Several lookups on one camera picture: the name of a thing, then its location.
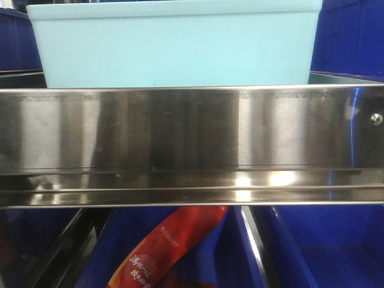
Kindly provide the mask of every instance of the metal shelf frame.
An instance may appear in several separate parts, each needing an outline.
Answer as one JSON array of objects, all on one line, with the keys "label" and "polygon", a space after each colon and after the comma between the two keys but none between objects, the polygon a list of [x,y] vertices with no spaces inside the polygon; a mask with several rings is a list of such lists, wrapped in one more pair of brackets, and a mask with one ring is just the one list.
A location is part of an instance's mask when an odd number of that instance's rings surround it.
[{"label": "metal shelf frame", "polygon": [[311,79],[0,89],[0,207],[384,203],[384,85]]}]

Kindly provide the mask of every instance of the screw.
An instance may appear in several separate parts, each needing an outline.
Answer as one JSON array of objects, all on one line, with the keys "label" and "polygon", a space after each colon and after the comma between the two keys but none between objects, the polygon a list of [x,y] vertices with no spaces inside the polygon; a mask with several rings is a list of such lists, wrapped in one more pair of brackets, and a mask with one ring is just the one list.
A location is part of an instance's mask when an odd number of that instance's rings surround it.
[{"label": "screw", "polygon": [[383,120],[384,120],[384,118],[383,118],[383,115],[381,115],[381,114],[374,113],[371,115],[371,121],[372,121],[373,125],[375,125],[375,126],[380,125],[383,122]]}]

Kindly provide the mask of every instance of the red package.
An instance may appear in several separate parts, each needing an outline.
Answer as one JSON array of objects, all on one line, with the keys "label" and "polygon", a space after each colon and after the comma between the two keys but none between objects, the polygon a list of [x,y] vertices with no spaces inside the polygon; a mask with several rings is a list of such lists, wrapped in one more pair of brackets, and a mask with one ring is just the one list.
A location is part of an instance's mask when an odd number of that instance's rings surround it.
[{"label": "red package", "polygon": [[226,206],[177,209],[125,258],[107,288],[154,288],[177,260],[217,226],[226,210]]}]

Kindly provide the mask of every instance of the blue plastic bin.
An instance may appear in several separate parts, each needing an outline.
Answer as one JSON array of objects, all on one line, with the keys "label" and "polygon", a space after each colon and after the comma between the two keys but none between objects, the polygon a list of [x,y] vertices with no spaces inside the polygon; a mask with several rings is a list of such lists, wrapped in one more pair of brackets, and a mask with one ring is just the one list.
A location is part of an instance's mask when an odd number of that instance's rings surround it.
[{"label": "blue plastic bin", "polygon": [[325,0],[313,71],[384,76],[384,1]]},{"label": "blue plastic bin", "polygon": [[0,71],[40,68],[36,40],[27,14],[0,8]]},{"label": "blue plastic bin", "polygon": [[383,206],[255,209],[283,287],[384,287]]},{"label": "blue plastic bin", "polygon": [[18,209],[7,211],[18,253],[40,257],[57,239],[76,209]]},{"label": "blue plastic bin", "polygon": [[306,84],[322,0],[27,6],[50,88]]},{"label": "blue plastic bin", "polygon": [[[105,288],[131,250],[175,209],[113,210],[76,288]],[[180,279],[218,288],[264,287],[239,209],[230,208],[216,229],[171,268]]]}]

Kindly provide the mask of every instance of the light blue plastic container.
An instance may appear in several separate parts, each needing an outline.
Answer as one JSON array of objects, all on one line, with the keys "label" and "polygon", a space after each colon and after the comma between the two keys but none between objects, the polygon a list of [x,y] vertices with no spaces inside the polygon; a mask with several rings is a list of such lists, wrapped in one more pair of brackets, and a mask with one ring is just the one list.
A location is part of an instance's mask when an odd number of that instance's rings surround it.
[{"label": "light blue plastic container", "polygon": [[305,84],[322,0],[28,6],[47,85]]}]

